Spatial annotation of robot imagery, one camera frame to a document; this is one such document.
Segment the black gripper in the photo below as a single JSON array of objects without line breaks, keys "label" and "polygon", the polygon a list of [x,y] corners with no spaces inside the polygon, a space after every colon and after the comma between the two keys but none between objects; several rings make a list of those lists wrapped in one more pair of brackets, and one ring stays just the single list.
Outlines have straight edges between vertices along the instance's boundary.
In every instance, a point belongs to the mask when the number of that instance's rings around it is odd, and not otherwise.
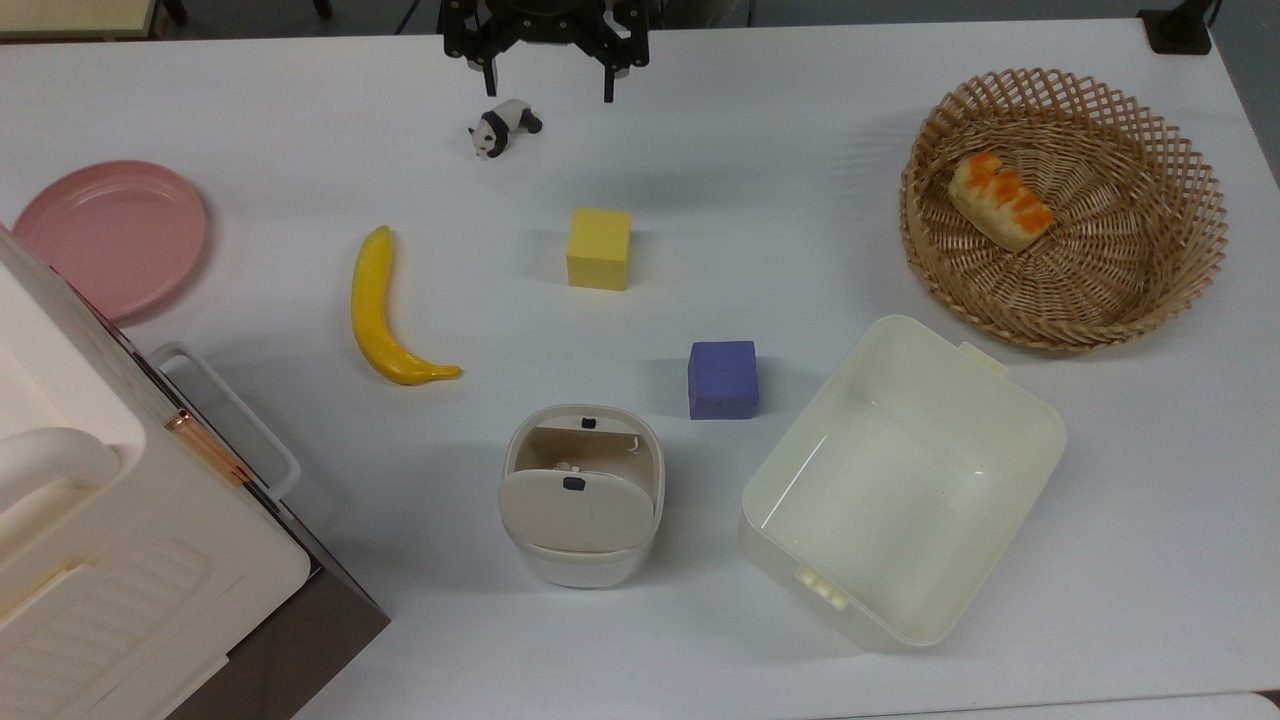
[{"label": "black gripper", "polygon": [[650,63],[650,1],[440,1],[444,54],[483,74],[497,96],[497,56],[516,41],[589,44],[604,68],[604,101],[634,68]]}]

